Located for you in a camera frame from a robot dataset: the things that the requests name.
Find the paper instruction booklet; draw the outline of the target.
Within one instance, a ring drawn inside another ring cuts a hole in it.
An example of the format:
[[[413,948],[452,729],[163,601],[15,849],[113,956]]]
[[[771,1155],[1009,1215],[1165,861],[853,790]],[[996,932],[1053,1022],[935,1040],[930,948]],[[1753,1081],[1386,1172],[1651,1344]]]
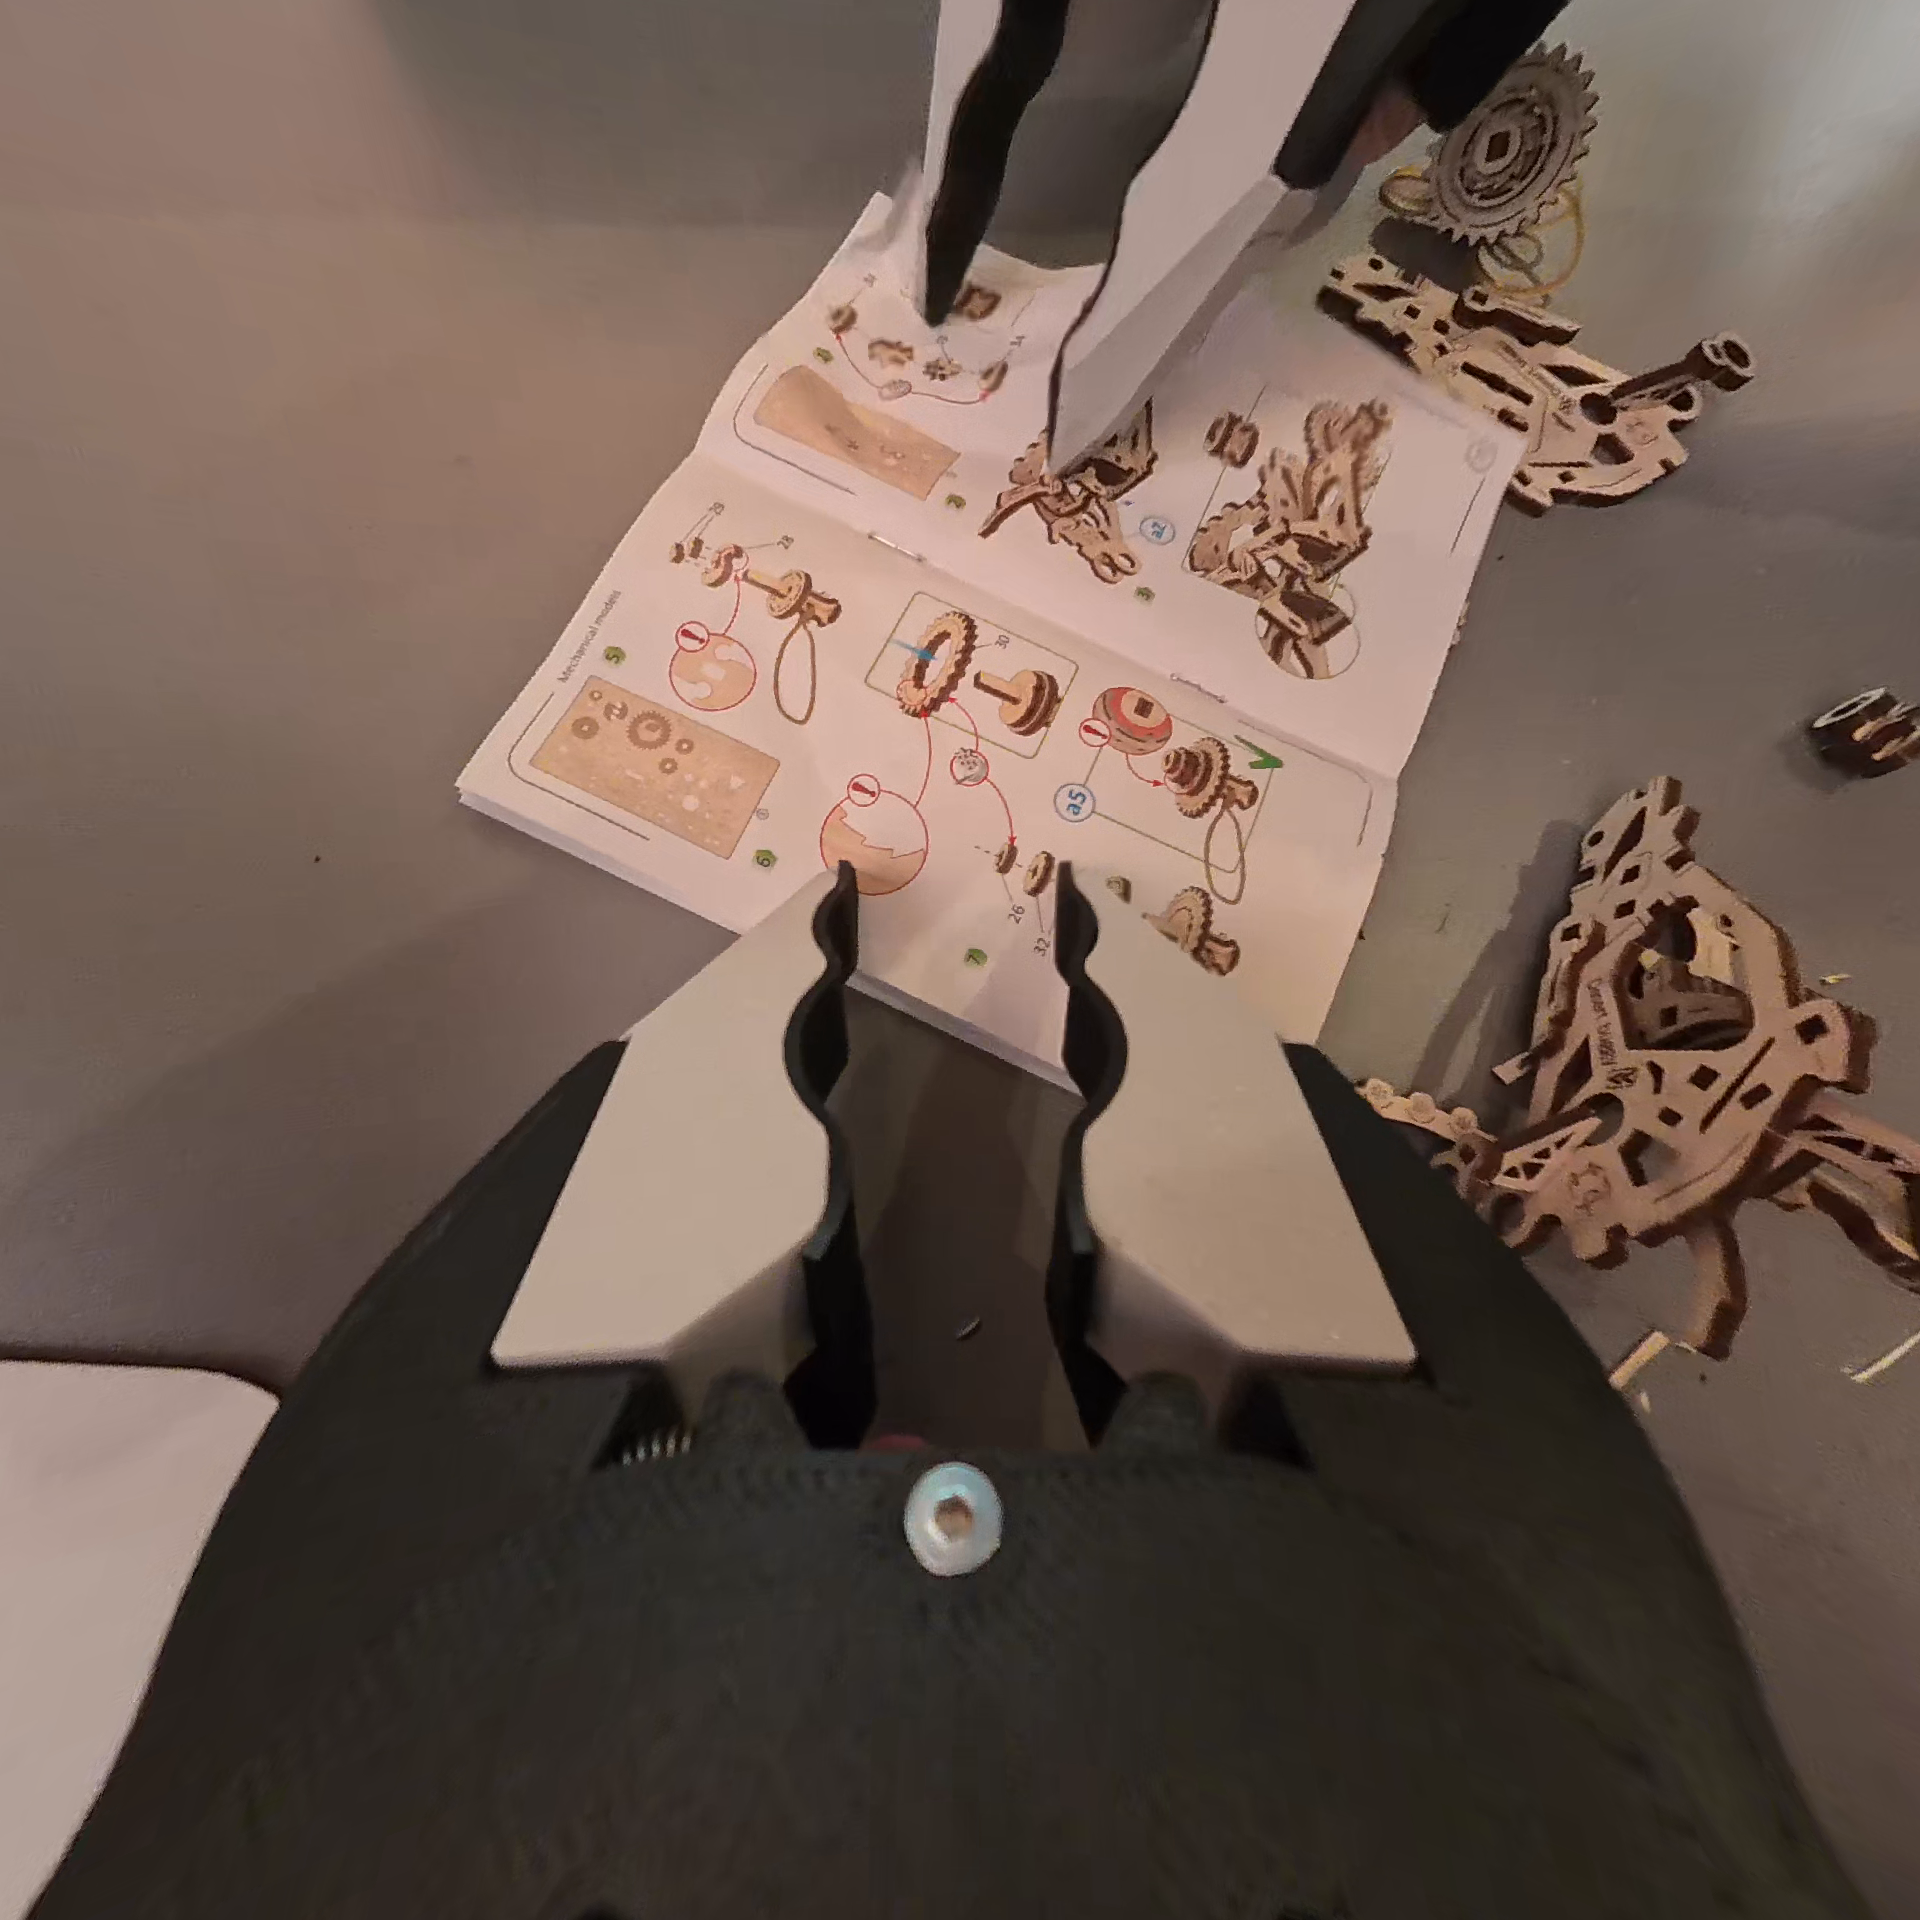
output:
[[[1051,1077],[1060,867],[1316,1040],[1523,444],[1253,280],[1053,470],[1093,278],[925,325],[875,193],[459,800],[730,929],[850,864],[871,991]]]

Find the wooden gear wheel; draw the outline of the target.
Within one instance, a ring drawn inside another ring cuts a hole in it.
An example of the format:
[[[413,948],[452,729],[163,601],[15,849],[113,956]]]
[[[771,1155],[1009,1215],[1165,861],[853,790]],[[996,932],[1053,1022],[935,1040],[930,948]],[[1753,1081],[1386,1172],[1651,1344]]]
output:
[[[1463,246],[1537,227],[1577,177],[1597,125],[1597,84],[1581,53],[1537,45],[1485,101],[1437,137],[1420,166],[1379,187],[1380,206]]]

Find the flat wooden model assembly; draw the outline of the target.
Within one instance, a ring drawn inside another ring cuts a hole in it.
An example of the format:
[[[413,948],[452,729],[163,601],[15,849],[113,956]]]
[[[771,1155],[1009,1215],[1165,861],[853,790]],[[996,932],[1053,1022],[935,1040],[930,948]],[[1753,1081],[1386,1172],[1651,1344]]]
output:
[[[1736,393],[1757,372],[1732,331],[1626,372],[1580,349],[1580,325],[1544,303],[1491,286],[1452,289],[1379,253],[1338,260],[1319,302],[1523,437],[1506,496],[1529,515],[1556,502],[1616,505],[1651,489],[1684,463],[1680,435],[1701,415],[1706,390]]]

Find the small notched wooden part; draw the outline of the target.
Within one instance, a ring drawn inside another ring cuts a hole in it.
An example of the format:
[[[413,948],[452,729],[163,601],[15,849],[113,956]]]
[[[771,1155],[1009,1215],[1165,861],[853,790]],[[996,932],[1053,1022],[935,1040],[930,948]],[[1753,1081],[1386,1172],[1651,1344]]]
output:
[[[1807,721],[1813,753],[1843,777],[1885,777],[1919,760],[1919,701],[1867,687]]]

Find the bulky wooden model assembly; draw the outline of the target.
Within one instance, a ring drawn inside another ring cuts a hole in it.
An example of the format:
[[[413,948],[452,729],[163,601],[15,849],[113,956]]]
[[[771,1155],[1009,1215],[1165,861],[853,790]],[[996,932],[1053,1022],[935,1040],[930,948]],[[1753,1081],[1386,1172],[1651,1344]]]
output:
[[[1666,1339],[1720,1359],[1746,1313],[1737,1214],[1811,1208],[1915,1289],[1915,1140],[1865,1118],[1875,1022],[1816,995],[1787,934],[1695,852],[1673,777],[1580,841],[1523,1054],[1515,1134],[1437,1156],[1514,1249],[1564,1236],[1615,1265],[1680,1241],[1692,1294]]]

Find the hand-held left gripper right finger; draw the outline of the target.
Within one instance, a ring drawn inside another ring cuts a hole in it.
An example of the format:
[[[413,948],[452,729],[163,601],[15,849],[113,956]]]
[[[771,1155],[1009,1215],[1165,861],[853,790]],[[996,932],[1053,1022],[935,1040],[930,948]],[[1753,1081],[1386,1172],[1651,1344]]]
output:
[[[1409,1377],[1418,1348],[1281,1033],[1104,875],[1063,864],[1063,1139],[1047,1331],[1098,1446],[1138,1380],[1213,1432],[1282,1373]]]

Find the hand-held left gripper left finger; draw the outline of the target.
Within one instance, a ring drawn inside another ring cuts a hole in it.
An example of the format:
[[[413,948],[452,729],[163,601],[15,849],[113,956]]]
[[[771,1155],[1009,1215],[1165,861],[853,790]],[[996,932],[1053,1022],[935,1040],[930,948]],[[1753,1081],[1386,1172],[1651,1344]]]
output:
[[[687,1409],[731,1371],[857,1449],[877,1384],[848,1143],[857,877],[808,880],[629,1036],[492,1359],[635,1361]]]

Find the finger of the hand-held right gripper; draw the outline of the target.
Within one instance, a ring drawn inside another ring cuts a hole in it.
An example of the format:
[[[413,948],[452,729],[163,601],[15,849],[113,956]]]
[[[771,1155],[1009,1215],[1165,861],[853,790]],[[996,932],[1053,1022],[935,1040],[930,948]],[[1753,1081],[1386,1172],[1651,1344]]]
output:
[[[1104,275],[1053,360],[1053,469],[1127,424],[1253,241],[1285,246],[1330,216],[1368,131],[1418,124],[1407,68],[1431,32],[1431,4],[1210,4],[1184,95],[1127,183]]]
[[[941,325],[1002,200],[1016,134],[1051,75],[1067,1],[941,1],[920,187],[920,312]]]

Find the yellow rubber band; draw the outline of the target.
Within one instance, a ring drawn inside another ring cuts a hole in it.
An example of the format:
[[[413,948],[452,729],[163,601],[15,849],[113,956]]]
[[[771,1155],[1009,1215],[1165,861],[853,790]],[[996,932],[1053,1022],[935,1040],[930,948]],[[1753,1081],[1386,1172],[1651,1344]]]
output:
[[[1559,183],[1527,227],[1498,239],[1458,241],[1440,229],[1431,165],[1424,159],[1387,172],[1376,197],[1393,232],[1420,235],[1412,252],[1424,263],[1415,272],[1440,278],[1442,265],[1463,265],[1475,283],[1524,303],[1553,303],[1570,286],[1589,244],[1580,173]]]

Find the white sheet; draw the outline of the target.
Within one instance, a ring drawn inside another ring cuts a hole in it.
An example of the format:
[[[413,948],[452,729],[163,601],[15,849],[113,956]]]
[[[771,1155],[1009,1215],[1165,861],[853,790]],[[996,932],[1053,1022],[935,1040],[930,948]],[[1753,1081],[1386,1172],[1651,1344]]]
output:
[[[275,1392],[224,1373],[3,1361],[3,1915],[105,1785]]]

